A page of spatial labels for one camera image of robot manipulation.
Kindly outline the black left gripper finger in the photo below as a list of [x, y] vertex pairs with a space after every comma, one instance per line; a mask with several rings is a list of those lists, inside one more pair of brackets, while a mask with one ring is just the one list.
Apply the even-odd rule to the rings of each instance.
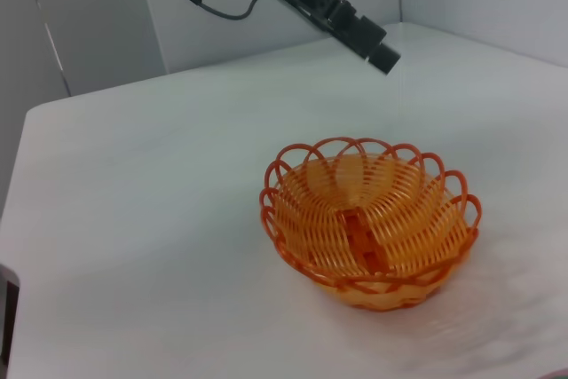
[[345, 44], [341, 44], [385, 75], [395, 67], [400, 59], [400, 55], [383, 41], [378, 47], [347, 47]]

